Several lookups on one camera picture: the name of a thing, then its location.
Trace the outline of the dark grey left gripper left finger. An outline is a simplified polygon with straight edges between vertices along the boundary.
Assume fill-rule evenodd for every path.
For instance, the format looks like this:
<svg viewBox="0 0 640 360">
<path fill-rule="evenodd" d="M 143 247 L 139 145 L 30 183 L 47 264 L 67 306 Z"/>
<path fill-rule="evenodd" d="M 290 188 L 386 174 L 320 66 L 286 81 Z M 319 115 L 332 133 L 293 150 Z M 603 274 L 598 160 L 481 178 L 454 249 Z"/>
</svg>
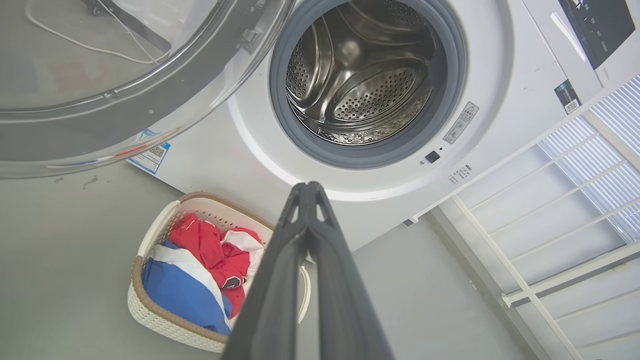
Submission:
<svg viewBox="0 0 640 360">
<path fill-rule="evenodd" d="M 294 360 L 296 356 L 298 272 L 307 255 L 306 188 L 306 183 L 299 183 L 291 189 L 223 360 Z"/>
</svg>

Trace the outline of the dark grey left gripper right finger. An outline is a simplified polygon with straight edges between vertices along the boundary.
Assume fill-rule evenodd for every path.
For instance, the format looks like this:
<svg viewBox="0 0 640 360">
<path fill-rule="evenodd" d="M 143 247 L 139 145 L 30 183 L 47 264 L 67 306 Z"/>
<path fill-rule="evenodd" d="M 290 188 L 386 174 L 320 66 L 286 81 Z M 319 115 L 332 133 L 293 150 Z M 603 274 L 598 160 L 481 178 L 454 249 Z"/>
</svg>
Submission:
<svg viewBox="0 0 640 360">
<path fill-rule="evenodd" d="M 327 194 L 310 182 L 309 253 L 317 265 L 322 360 L 392 360 L 393 351 Z"/>
</svg>

